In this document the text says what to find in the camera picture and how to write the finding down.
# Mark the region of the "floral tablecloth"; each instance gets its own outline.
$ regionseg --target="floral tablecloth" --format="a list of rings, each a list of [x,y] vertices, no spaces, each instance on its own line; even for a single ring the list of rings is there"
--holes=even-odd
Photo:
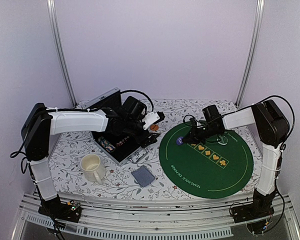
[[[164,112],[165,119],[160,122],[161,136],[158,142],[148,146],[149,154],[138,164],[131,162],[122,167],[117,166],[96,145],[90,132],[68,132],[60,137],[49,161],[54,186],[57,191],[90,197],[115,198],[126,200],[184,200],[197,199],[176,187],[163,172],[159,160],[159,145],[166,132],[182,123],[186,114],[203,119],[202,109],[215,104],[221,114],[235,111],[232,102],[220,100],[184,100],[157,99],[153,101],[156,111]],[[235,130],[248,144],[253,155],[254,170],[248,184],[236,194],[249,193],[258,183],[262,158],[247,127]],[[89,182],[83,176],[80,160],[87,154],[98,154],[104,157],[106,175],[103,185]],[[141,188],[131,172],[145,165],[155,176],[152,184]]]

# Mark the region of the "white wall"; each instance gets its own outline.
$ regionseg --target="white wall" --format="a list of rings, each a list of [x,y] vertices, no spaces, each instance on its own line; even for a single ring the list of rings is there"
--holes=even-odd
[[[78,100],[120,87],[152,98],[235,100],[257,1],[58,0]]]
[[[265,1],[259,41],[242,106],[273,94],[285,97],[296,115],[278,183],[282,192],[289,193],[300,223],[300,0]],[[281,102],[280,107],[291,120],[289,108]]]
[[[34,188],[20,171],[21,127],[33,105],[70,107],[50,27],[47,1],[0,0],[0,240],[24,192]]]

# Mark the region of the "black cable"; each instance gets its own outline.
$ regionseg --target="black cable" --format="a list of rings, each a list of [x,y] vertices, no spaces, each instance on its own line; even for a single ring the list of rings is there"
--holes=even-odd
[[[150,99],[150,97],[147,94],[145,94],[144,92],[138,91],[138,90],[125,90],[125,91],[120,92],[120,94],[125,94],[125,93],[137,93],[137,94],[141,94],[141,95],[145,96],[146,99],[148,99],[148,101],[151,104],[151,108],[152,108],[151,112],[154,111],[154,109],[155,109],[154,103],[152,102],[152,100]]]
[[[246,206],[246,205],[244,205],[243,203],[241,203],[241,202],[238,202],[238,201],[235,201],[234,203],[232,203],[231,205],[230,205],[230,207],[229,207],[229,214],[230,214],[230,216],[231,217],[233,217],[234,215],[231,213],[231,208],[233,207],[233,205],[239,205],[239,204],[241,204],[242,206]]]
[[[188,116],[192,117],[197,123],[202,124],[200,121],[198,121],[198,120],[196,119],[195,116],[193,116],[193,115],[191,115],[191,114],[187,114],[187,115],[185,115],[185,116],[183,117],[183,120],[182,120],[183,123],[184,123],[185,125],[187,125],[187,126],[189,126],[189,127],[197,127],[197,125],[191,125],[191,124],[188,124],[188,123],[186,122],[186,117],[188,117]]]
[[[25,167],[24,167],[24,160],[25,159],[28,160],[28,158],[26,156],[24,158],[22,158],[22,160],[21,160],[21,172],[22,172],[22,174],[25,174],[26,171],[27,171],[27,168],[28,168],[28,162],[26,162]]]

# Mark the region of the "poker chip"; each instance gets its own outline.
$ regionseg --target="poker chip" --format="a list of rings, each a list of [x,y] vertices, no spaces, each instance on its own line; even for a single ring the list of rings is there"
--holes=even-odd
[[[178,137],[178,138],[176,139],[176,144],[177,144],[177,145],[182,145],[182,144],[184,144],[184,142],[182,141],[183,138],[184,138],[183,136]]]

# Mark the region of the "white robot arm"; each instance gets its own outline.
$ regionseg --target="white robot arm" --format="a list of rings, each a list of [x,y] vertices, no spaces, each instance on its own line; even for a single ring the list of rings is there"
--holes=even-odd
[[[78,203],[61,203],[54,187],[48,164],[50,135],[81,131],[105,132],[116,136],[125,134],[134,138],[141,147],[147,147],[155,143],[158,137],[157,133],[150,133],[148,128],[162,121],[165,116],[162,112],[146,113],[146,109],[144,103],[131,96],[115,109],[58,109],[37,103],[22,127],[23,144],[20,149],[24,146],[30,175],[39,192],[39,213],[72,222],[78,222],[81,214]]]
[[[242,110],[221,115],[215,105],[203,109],[206,124],[197,126],[190,119],[191,130],[182,139],[184,143],[205,143],[214,135],[223,135],[226,130],[256,125],[263,146],[260,180],[253,193],[253,203],[233,207],[235,222],[249,221],[273,214],[272,200],[276,195],[276,179],[281,170],[282,152],[286,145],[289,122],[273,100],[259,102]]]

